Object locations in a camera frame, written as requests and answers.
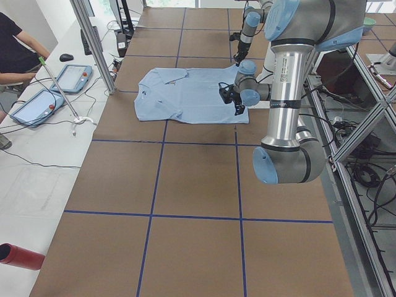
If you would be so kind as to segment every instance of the computer mouse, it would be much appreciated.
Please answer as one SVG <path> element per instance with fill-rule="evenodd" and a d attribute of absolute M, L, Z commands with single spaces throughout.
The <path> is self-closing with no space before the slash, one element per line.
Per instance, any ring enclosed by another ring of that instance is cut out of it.
<path fill-rule="evenodd" d="M 74 59 L 74 57 L 73 57 L 73 55 L 71 55 L 71 54 L 62 54 L 60 57 L 59 57 L 59 60 L 61 61 L 61 62 L 67 62 L 67 61 L 71 61 L 71 60 L 73 60 Z"/>

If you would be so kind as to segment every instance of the tablet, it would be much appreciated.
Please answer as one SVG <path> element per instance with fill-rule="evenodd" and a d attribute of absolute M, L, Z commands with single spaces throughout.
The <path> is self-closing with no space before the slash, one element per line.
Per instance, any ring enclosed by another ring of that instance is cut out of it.
<path fill-rule="evenodd" d="M 43 89 L 10 114 L 10 117 L 23 125 L 36 127 L 53 115 L 63 102 L 60 94 Z"/>
<path fill-rule="evenodd" d="M 69 94 L 79 93 L 92 75 L 92 67 L 88 65 L 66 65 L 56 80 L 63 92 Z M 53 84 L 51 91 L 58 92 L 58 88 Z"/>

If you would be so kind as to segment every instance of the person's arm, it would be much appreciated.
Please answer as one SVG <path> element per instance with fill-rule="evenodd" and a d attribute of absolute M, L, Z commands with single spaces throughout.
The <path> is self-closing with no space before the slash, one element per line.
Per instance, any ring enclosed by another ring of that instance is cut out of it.
<path fill-rule="evenodd" d="M 50 55 L 49 51 L 36 39 L 34 39 L 32 36 L 30 36 L 28 33 L 25 31 L 21 31 L 16 38 L 18 38 L 20 41 L 25 43 L 27 46 L 31 47 L 33 50 L 35 50 L 40 56 L 43 56 L 45 59 L 48 58 Z"/>
<path fill-rule="evenodd" d="M 0 73 L 0 84 L 7 85 L 15 82 L 30 81 L 35 75 L 35 73 Z"/>

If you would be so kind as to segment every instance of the person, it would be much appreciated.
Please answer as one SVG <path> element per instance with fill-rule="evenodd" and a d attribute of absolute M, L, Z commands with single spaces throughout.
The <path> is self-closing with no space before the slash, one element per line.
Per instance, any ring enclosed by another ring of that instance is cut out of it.
<path fill-rule="evenodd" d="M 0 12 L 0 84 L 28 83 L 34 78 L 40 66 L 38 57 L 42 56 L 46 59 L 50 55 L 49 53 L 40 42 Z M 0 106 L 0 123 L 6 116 L 6 111 Z"/>

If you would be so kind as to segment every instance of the blue cloth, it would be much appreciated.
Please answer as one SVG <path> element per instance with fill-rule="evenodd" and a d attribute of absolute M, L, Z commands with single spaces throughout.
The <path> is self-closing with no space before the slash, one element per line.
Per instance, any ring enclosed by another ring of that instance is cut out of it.
<path fill-rule="evenodd" d="M 190 124 L 248 123 L 248 109 L 235 116 L 234 104 L 225 104 L 218 83 L 232 84 L 238 68 L 154 68 L 139 83 L 135 100 L 141 121 L 174 119 Z"/>

